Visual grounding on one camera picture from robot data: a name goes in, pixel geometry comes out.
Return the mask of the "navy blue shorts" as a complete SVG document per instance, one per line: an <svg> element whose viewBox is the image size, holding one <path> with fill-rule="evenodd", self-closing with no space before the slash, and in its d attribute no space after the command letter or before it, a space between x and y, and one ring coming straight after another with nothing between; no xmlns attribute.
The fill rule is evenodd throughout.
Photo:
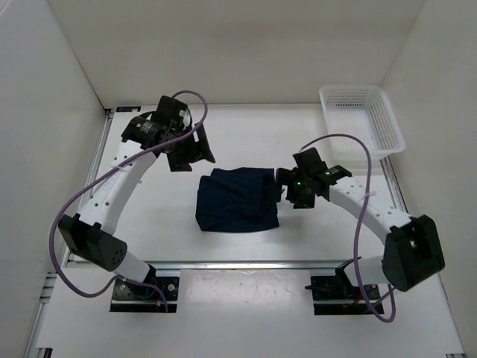
<svg viewBox="0 0 477 358"><path fill-rule="evenodd" d="M215 233L254 233L279 227L272 168L213 169L200 178L195 218Z"/></svg>

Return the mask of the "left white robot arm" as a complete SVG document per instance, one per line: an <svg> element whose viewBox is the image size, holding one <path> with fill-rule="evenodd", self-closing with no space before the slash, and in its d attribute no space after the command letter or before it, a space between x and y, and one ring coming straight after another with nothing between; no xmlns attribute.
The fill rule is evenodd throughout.
<svg viewBox="0 0 477 358"><path fill-rule="evenodd" d="M153 269L116 238L118 221L142 176L166 153L170 169L188 171L199 160L213 162L203 123L191 123L188 110L169 116L144 113L130 120L110 163L110 170L85 190L89 198L72 216L60 212L52 232L59 232L72 254L113 272L130 283L139 298L156 290Z"/></svg>

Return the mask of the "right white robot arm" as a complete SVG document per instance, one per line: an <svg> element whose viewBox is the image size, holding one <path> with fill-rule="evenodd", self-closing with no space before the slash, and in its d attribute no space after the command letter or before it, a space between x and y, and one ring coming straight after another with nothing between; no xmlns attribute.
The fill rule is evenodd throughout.
<svg viewBox="0 0 477 358"><path fill-rule="evenodd" d="M413 217L366 193L342 166L329 167L315 148L294 155L296 167L276 171L276 199L311 209L322 197L346 210L384 245L381 256L351 259L335 270L335 291L351 298L362 285L389 284L407 292L445 267L435 222Z"/></svg>

